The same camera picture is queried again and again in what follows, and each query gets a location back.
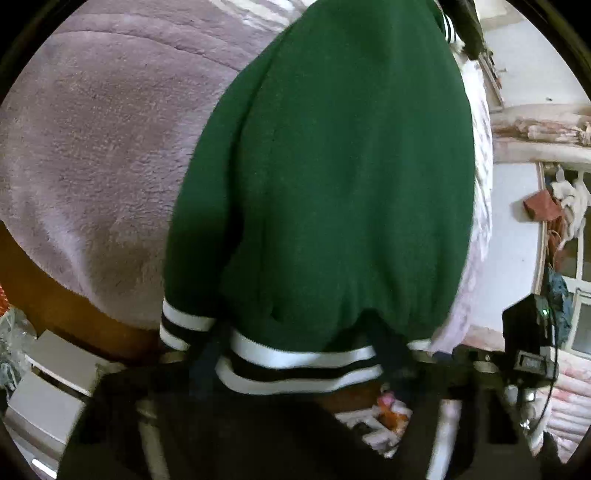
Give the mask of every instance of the black cable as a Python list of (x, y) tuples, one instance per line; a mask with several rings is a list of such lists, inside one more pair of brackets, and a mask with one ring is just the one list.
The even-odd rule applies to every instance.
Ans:
[(552, 383), (550, 384), (550, 390), (548, 391), (548, 397), (546, 398), (546, 403), (544, 404), (544, 408), (542, 409), (542, 414), (538, 418), (538, 421), (535, 424), (535, 428), (530, 430), (530, 435), (533, 435), (534, 432), (540, 426), (540, 422), (544, 418), (544, 414), (546, 413), (546, 409), (548, 408), (548, 404), (550, 403), (550, 398), (552, 397), (552, 390), (554, 390), (554, 384), (558, 379), (558, 325), (556, 325), (556, 319), (554, 315), (552, 315), (552, 325), (554, 326), (554, 377), (552, 378)]

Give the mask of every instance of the white stripe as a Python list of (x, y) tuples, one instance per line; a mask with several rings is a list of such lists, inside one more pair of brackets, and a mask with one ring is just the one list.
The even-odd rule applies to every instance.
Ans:
[(232, 350), (244, 360), (266, 368), (338, 368), (375, 357), (373, 347), (349, 352), (286, 352), (261, 345), (234, 330)]
[(252, 14), (257, 15), (258, 17), (261, 17), (263, 20), (267, 20), (270, 22), (276, 22), (279, 23), (283, 26), (288, 26), (290, 24), (290, 21), (286, 18), (286, 17), (282, 17), (279, 14), (276, 14), (273, 10), (263, 6), (263, 5), (259, 5), (255, 2), (253, 2), (252, 0), (229, 0), (231, 3), (233, 3), (234, 5), (236, 5), (239, 8), (242, 8), (243, 10), (246, 10)]
[(189, 344), (187, 342), (174, 336), (164, 328), (164, 325), (162, 324), (160, 324), (160, 339), (170, 348), (174, 348), (175, 350), (189, 350)]
[(268, 1), (270, 1), (272, 4), (277, 5), (278, 7), (281, 7), (283, 10), (287, 10), (288, 12), (292, 12), (293, 9), (295, 8), (289, 0), (268, 0)]
[(456, 41), (456, 29), (453, 26), (452, 19), (446, 15), (447, 22), (449, 23), (449, 43), (455, 43)]
[(447, 21), (446, 21), (447, 15), (444, 13), (441, 13), (441, 14), (443, 15), (443, 25), (445, 26), (445, 40), (447, 42), (449, 42), (449, 27), (447, 26)]
[(224, 385), (234, 392), (249, 395), (274, 395), (279, 393), (328, 393), (348, 385), (374, 380), (382, 374), (382, 367), (361, 368), (346, 375), (330, 380), (292, 379), (276, 382), (258, 382), (239, 377), (232, 370), (232, 364), (226, 357), (217, 362), (216, 372)]
[(198, 332), (207, 332), (212, 327), (213, 322), (216, 321), (216, 319), (212, 319), (211, 317), (200, 317), (181, 312), (168, 303), (166, 299), (162, 302), (162, 313), (175, 325)]

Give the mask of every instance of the window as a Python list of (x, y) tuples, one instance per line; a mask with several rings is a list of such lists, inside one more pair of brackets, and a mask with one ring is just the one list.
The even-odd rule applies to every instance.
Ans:
[[(583, 179), (591, 191), (591, 173), (565, 170), (564, 176), (571, 183), (577, 178)], [(586, 224), (579, 238), (565, 244), (564, 258), (558, 271), (574, 294), (573, 325), (563, 348), (591, 358), (591, 209), (587, 209), (585, 218)]]
[(573, 328), (565, 349), (591, 358), (591, 294), (578, 291), (574, 296)]

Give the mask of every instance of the cloth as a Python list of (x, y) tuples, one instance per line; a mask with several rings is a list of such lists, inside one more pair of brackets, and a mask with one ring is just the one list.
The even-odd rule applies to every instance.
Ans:
[(569, 339), (573, 321), (573, 294), (566, 282), (551, 266), (547, 267), (545, 280), (546, 298), (558, 326), (558, 345), (564, 345)]
[(462, 342), (472, 323), (474, 290), (482, 273), (482, 266), (486, 260), (492, 236), (492, 133), (484, 78), (478, 62), (468, 60), (465, 54), (458, 53), (453, 46), (452, 51), (460, 68), (464, 89), (472, 111), (476, 174), (472, 228), (466, 263), (449, 315), (431, 337), (428, 347), (432, 352), (447, 353), (451, 353)]
[(523, 205), (530, 219), (536, 222), (551, 222), (562, 215), (562, 208), (554, 202), (547, 189), (527, 197)]
[(275, 36), (208, 0), (87, 0), (0, 106), (0, 220), (19, 246), (108, 316), (158, 328), (195, 144)]
[(563, 208), (567, 229), (562, 234), (562, 240), (558, 247), (562, 250), (564, 244), (569, 240), (578, 237), (585, 226), (585, 212), (589, 205), (589, 191), (583, 179), (576, 179), (573, 184), (565, 181), (554, 181), (551, 183), (553, 195), (560, 200)]
[[(381, 373), (364, 310), (407, 340), (443, 323), (475, 195), (470, 104), (444, 32), (430, 0), (324, 0), (239, 75), (175, 206), (165, 342), (186, 348), (221, 317), (235, 327), (217, 366), (227, 387), (333, 391)], [(411, 34), (421, 42), (398, 47)]]

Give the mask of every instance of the striped cuff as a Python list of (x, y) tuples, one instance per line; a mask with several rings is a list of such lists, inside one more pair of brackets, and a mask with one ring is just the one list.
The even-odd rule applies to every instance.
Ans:
[(445, 39), (447, 43), (455, 43), (458, 41), (456, 29), (453, 27), (452, 19), (446, 14), (443, 14), (443, 24), (445, 25)]
[(188, 350), (191, 345), (199, 345), (207, 336), (215, 319), (190, 315), (174, 308), (164, 299), (160, 339), (174, 350)]

